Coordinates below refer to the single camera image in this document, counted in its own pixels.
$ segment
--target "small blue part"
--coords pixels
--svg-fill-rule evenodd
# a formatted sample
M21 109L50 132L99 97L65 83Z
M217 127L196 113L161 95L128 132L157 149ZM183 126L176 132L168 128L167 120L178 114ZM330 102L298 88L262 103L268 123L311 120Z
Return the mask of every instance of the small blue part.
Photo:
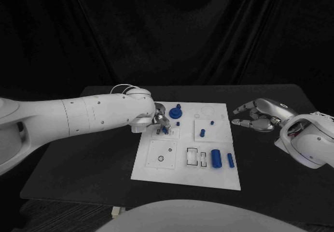
M203 137L203 136L204 136L204 134L206 134L206 130L204 130L204 129L201 129L201 130L200 130L200 137Z
M233 168L235 163L233 163L232 153L227 153L227 159L229 159L229 167Z
M222 168L222 157L220 157L220 151L217 149L210 151L212 156L212 166L213 168Z
M164 132L164 134L167 133L167 129L165 129L165 127L163 127L163 132Z
M180 104L177 104L176 108L173 108L170 111L168 111L168 115L171 118L174 119L178 119L183 115L183 111L181 111L181 106Z

